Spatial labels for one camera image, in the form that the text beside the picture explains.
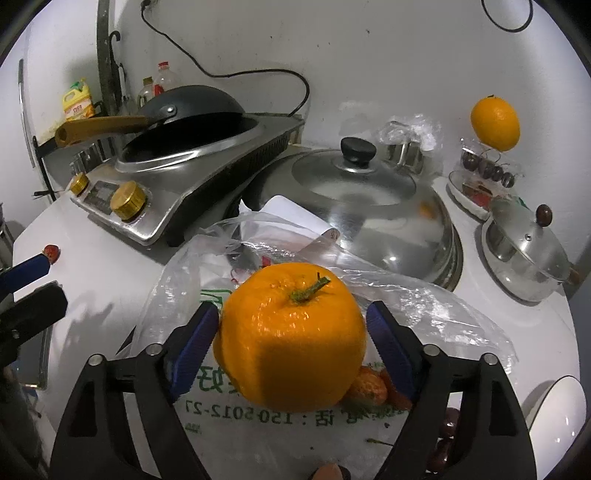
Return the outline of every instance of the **white countertop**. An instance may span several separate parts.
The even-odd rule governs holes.
[[[562,291],[533,307],[508,297],[477,256],[474,233],[479,222],[453,203],[445,185],[443,178],[434,182],[464,249],[464,270],[455,293],[489,316],[513,341],[519,363],[512,380],[520,403],[528,409],[549,382],[564,375],[579,377],[569,306]],[[162,244],[147,250],[115,237],[89,220],[67,196],[19,236],[14,262],[38,254],[47,244],[60,247],[59,260],[48,276],[23,288],[16,297],[57,280],[69,301],[66,317],[53,327],[48,388],[40,391],[45,412],[57,429],[84,362],[97,352],[114,356],[136,325],[148,293],[174,250]]]
[[[435,191],[445,203],[462,240],[464,267],[454,293],[493,320],[509,336],[518,363],[511,382],[525,413],[555,380],[579,378],[579,351],[569,304],[560,288],[535,306],[513,300],[485,270],[476,248],[481,223],[446,192],[437,178]]]

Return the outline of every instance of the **metal container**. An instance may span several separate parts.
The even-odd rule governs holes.
[[[242,194],[252,210],[283,195],[341,233],[340,246],[378,267],[452,290],[462,247],[441,198],[398,162],[374,158],[370,142],[281,158]]]
[[[405,167],[411,173],[419,175],[425,159],[418,142],[407,142],[388,146],[388,162],[393,168]]]
[[[482,226],[482,249],[493,275],[521,300],[544,300],[574,271],[562,245],[548,228],[552,212],[536,212],[515,200],[495,198]]]
[[[88,173],[105,160],[103,149],[97,141],[75,155],[74,161],[70,163],[70,173],[72,176],[77,173]]]

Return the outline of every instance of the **wok handle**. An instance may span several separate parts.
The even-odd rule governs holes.
[[[151,125],[147,116],[100,116],[65,122],[56,131],[58,147],[68,147],[105,134],[141,132]]]

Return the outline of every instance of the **plastic wrap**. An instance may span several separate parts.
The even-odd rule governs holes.
[[[420,113],[414,116],[393,116],[376,134],[385,145],[417,142],[421,152],[432,154],[442,148],[441,124]]]
[[[443,288],[382,270],[316,236],[302,234],[301,227],[266,213],[243,214],[202,230],[164,268],[144,307],[133,355],[151,343],[163,343],[174,328],[185,325],[199,306],[201,288],[231,291],[266,258],[328,268],[345,282],[364,312],[370,302],[383,300],[423,343],[464,358],[492,352],[511,372],[513,345],[482,313]]]
[[[479,358],[493,352],[507,372],[516,361],[511,341],[487,317],[453,293],[396,275],[346,252],[333,241],[267,213],[244,213],[200,231],[164,268],[150,294],[131,344],[131,355],[163,343],[185,325],[199,303],[219,307],[252,272],[269,263],[312,262],[330,269],[355,295],[362,310],[383,300],[424,343],[449,355]],[[383,363],[368,339],[364,364]],[[301,480],[327,462],[354,478],[372,479],[386,458],[406,413],[385,410],[357,417],[339,406],[308,414],[266,410],[248,402],[207,353],[193,388],[175,403],[187,435],[212,478]]]
[[[494,163],[495,167],[502,167],[504,172],[511,173],[513,175],[514,184],[522,182],[521,179],[525,177],[523,166],[519,162],[518,158],[512,157],[512,154],[508,154],[507,152],[499,152],[498,150],[489,147],[478,140],[462,138],[460,141],[462,144],[462,152],[456,164],[456,169],[466,168],[466,156],[471,156],[478,159],[478,165],[480,164],[480,160],[485,160]],[[471,171],[473,171],[478,177],[482,178],[478,167],[476,167],[476,170]],[[488,180],[488,183],[496,183],[497,185],[502,186],[502,182],[498,180],[496,182],[493,180]]]

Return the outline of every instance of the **printed phone number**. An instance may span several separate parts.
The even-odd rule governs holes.
[[[185,400],[185,410],[194,415],[209,415],[216,419],[234,419],[234,420],[255,420],[261,423],[275,423],[292,425],[291,413],[260,410],[255,412],[253,407],[231,407],[229,405],[218,405],[214,403],[209,408],[203,408],[200,401]]]

